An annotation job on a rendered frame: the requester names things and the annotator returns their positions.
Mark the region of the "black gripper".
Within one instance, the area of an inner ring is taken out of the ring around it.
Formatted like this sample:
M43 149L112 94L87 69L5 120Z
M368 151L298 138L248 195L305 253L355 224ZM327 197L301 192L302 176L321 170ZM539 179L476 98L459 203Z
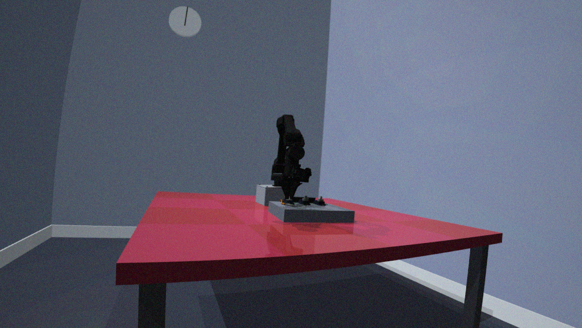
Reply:
M285 172L284 174L272 174L270 180L273 181L280 181L278 183L280 183L280 186L282 188L282 190L284 191L284 195L285 198L289 199L293 199L295 191L297 190L297 187L300 186L302 183L300 182L307 182L309 183L309 180L306 179L306 181L298 178L298 177L291 177L291 170L293 169L293 166L295 165L295 167L298 167L298 162L295 161L285 161L285 164L283 163L283 166L285 166Z

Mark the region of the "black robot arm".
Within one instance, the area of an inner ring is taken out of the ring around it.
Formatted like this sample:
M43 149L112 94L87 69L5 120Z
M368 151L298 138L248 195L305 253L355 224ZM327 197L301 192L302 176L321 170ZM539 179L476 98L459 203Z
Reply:
M305 151L303 149L305 142L301 132L295 128L293 115L282 115L277 119L276 127L279 133L279 145L277 158L273 161L272 174L284 174L285 161L295 161L304 157ZM287 148L287 146L289 146ZM298 177L304 181L309 180L312 176L310 168L302 169L293 166L291 170L291 177Z

